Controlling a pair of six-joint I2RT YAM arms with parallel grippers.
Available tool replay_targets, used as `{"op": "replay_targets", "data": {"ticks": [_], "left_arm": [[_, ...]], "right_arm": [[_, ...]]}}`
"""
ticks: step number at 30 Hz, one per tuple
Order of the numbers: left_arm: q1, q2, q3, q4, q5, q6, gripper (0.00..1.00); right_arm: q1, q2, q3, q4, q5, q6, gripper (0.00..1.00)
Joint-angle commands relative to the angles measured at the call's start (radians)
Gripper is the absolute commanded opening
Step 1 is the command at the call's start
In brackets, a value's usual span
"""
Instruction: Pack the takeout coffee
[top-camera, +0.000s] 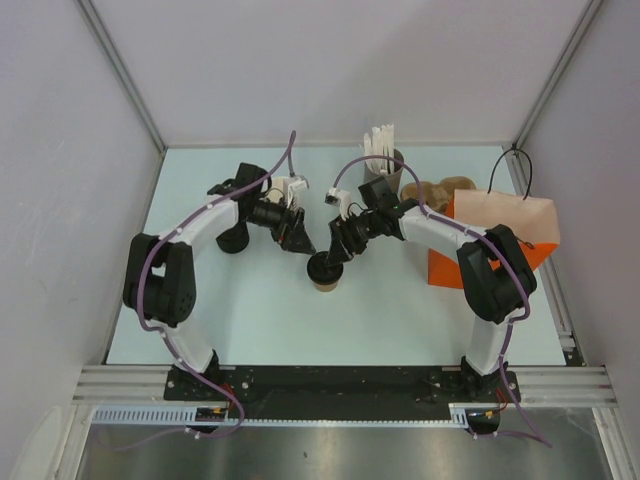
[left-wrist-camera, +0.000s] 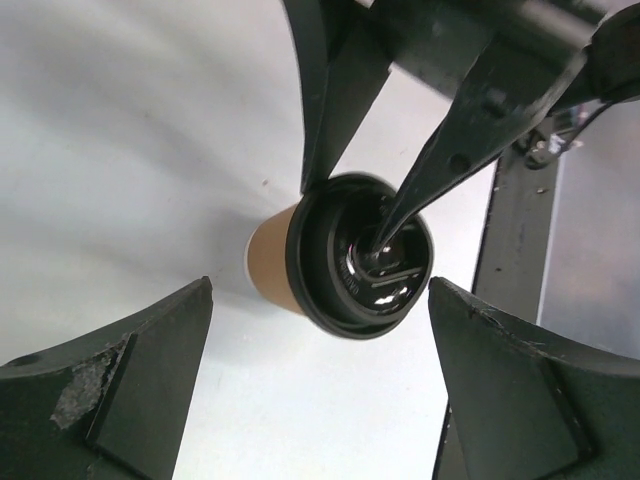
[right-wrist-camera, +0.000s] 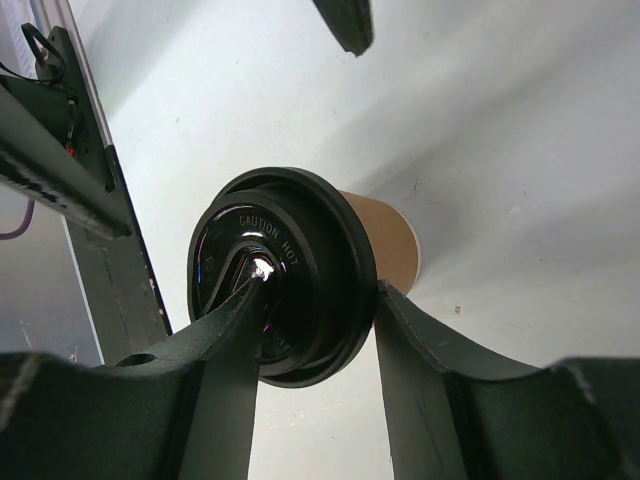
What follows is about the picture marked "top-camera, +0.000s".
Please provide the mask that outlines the single brown paper cup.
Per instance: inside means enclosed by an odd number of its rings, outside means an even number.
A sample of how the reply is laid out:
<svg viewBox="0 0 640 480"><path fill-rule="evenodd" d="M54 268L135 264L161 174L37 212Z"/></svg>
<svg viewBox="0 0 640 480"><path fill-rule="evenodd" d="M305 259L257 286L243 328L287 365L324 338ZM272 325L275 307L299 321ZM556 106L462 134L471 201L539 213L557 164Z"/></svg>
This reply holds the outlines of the single brown paper cup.
<svg viewBox="0 0 640 480"><path fill-rule="evenodd" d="M333 290L336 289L336 287L338 286L339 282L338 281L333 281L330 283L324 282L324 283L318 283L318 282L314 282L313 285L314 287L323 293L328 293L331 292Z"/></svg>

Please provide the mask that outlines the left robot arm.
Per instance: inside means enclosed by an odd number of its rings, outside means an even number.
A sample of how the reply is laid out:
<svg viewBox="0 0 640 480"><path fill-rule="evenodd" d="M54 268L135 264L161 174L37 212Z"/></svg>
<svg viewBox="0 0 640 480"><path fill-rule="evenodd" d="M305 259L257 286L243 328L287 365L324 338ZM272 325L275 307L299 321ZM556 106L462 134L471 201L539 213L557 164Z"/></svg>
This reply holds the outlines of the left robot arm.
<svg viewBox="0 0 640 480"><path fill-rule="evenodd" d="M123 303L134 310L141 328L157 333L175 365L188 373L186 387L197 398L214 397L223 378L218 355L195 329L196 259L211 244L235 254L249 244L249 225L269 230L284 251L313 255L304 225L301 192L305 177L274 177L242 163L236 175L208 190L204 203L162 234L137 234L131 241Z"/></svg>

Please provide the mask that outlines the orange paper bag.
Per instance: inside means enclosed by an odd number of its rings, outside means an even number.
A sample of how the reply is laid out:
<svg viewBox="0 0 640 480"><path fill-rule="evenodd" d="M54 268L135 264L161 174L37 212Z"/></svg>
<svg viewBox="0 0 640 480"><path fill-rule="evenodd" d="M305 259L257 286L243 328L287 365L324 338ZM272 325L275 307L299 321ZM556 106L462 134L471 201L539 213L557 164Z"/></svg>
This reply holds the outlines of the orange paper bag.
<svg viewBox="0 0 640 480"><path fill-rule="evenodd" d="M561 242L555 203L531 195L495 190L456 190L444 214L482 231L479 241L495 272L507 265L515 273L536 270Z"/></svg>

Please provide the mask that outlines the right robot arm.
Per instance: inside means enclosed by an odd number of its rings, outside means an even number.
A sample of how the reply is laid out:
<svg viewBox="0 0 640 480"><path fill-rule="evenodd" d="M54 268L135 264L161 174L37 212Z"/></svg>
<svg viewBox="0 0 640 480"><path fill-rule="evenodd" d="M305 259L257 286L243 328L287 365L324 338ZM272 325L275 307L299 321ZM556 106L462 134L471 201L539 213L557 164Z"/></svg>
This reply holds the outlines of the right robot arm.
<svg viewBox="0 0 640 480"><path fill-rule="evenodd" d="M359 188L366 205L350 211L349 192L332 187L326 204L338 209L329 224L328 268L362 254L369 241L392 237L420 244L457 264L464 297L475 315L470 345L461 359L461 388L473 401L484 401L506 378L506 351L513 325L531 313L529 297L537 288L513 231L502 224L490 229L457 222L415 199L400 200L378 178Z"/></svg>

